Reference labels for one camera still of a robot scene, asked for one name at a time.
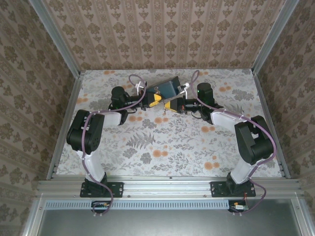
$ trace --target mounting plate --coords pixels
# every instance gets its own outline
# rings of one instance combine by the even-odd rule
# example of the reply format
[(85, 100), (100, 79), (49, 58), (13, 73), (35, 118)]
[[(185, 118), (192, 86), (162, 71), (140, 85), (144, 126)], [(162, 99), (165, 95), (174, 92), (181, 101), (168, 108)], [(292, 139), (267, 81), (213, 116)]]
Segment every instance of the mounting plate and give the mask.
[(254, 185), (247, 181), (245, 183), (237, 185), (234, 190), (234, 193), (231, 194), (226, 186), (225, 181), (214, 181), (210, 182), (211, 196), (213, 198), (222, 198), (222, 197), (244, 197), (246, 193), (247, 197), (255, 197), (255, 187)]
[[(124, 192), (124, 183), (123, 182), (107, 182), (107, 187), (112, 190), (114, 198), (122, 198), (123, 192)], [(102, 196), (100, 196), (98, 193), (93, 194), (89, 191), (88, 187), (86, 186), (86, 182), (83, 182), (81, 185), (81, 192), (80, 192), (81, 198), (110, 198), (110, 194), (108, 191), (106, 191)]]

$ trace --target floral tablecloth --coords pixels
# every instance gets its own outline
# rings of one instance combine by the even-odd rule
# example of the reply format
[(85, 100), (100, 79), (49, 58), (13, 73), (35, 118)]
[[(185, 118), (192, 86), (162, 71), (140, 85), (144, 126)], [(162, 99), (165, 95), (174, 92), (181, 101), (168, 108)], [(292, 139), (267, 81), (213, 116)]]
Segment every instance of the floral tablecloth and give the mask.
[[(79, 109), (108, 108), (115, 86), (135, 95), (129, 74), (137, 74), (152, 85), (177, 75), (183, 84), (190, 81), (193, 72), (192, 69), (86, 71), (73, 118)], [(201, 82), (211, 84), (216, 102), (226, 109), (248, 117), (263, 116), (251, 70), (200, 70), (194, 86)], [(191, 115), (165, 113), (163, 103), (147, 111), (138, 109), (124, 125), (104, 127), (99, 151), (104, 170), (115, 176), (224, 177), (240, 158), (235, 134)], [(80, 157), (65, 144), (57, 174), (84, 173)], [(281, 177), (277, 160), (262, 165), (254, 176)]]

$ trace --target patterned wallpaper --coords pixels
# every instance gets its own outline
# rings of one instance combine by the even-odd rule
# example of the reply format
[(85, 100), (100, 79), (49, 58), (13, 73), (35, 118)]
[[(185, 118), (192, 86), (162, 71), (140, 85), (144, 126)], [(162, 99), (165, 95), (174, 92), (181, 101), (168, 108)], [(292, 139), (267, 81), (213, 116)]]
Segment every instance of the patterned wallpaper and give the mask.
[(0, 235), (18, 235), (45, 179), (74, 78), (26, 0), (0, 1)]
[(251, 68), (284, 0), (44, 0), (82, 70)]
[(259, 72), (294, 178), (315, 215), (315, 1), (301, 0)]

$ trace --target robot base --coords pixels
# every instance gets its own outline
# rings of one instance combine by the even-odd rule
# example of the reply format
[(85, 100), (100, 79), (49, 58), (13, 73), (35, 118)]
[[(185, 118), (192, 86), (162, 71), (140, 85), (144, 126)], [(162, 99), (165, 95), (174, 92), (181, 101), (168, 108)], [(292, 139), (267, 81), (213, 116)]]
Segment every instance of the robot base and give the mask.
[(224, 198), (224, 197), (244, 197), (246, 193), (247, 197), (255, 197), (254, 185), (247, 181), (242, 184), (237, 184), (234, 190), (231, 192), (226, 181), (215, 181), (210, 183), (211, 196), (213, 198)]

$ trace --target white cable connector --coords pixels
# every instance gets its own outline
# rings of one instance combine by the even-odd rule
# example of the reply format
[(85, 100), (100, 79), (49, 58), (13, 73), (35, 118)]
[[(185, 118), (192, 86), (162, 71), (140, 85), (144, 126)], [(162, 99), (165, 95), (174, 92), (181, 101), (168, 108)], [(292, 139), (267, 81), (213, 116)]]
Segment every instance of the white cable connector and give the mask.
[(139, 95), (140, 89), (144, 89), (144, 86), (141, 85), (142, 82), (140, 81), (139, 83), (137, 83), (135, 85), (136, 89), (137, 89), (137, 95)]
[(185, 99), (187, 99), (187, 97), (188, 97), (187, 96), (187, 89), (190, 87), (190, 84), (189, 83), (185, 83), (184, 86), (185, 86), (184, 90), (182, 90), (182, 88), (179, 86), (179, 91), (180, 91), (179, 93), (180, 94), (185, 93)]

